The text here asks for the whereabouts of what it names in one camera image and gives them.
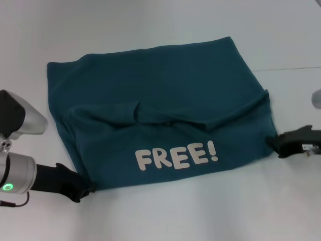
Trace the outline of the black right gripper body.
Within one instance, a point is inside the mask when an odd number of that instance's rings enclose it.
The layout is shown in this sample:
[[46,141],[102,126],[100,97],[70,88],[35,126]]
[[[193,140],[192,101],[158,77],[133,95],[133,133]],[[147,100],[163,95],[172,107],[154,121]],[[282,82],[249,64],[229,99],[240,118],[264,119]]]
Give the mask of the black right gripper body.
[[320,130],[313,130],[312,125],[284,132],[279,135],[279,140],[279,158],[296,154],[320,155]]

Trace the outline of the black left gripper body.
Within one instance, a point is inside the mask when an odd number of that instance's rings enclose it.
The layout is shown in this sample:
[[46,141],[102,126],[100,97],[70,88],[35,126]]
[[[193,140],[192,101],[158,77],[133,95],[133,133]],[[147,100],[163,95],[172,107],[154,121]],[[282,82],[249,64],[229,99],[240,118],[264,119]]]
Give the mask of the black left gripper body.
[[62,194],[79,203],[93,192],[93,183],[63,164],[57,163],[55,167],[38,164],[31,190]]

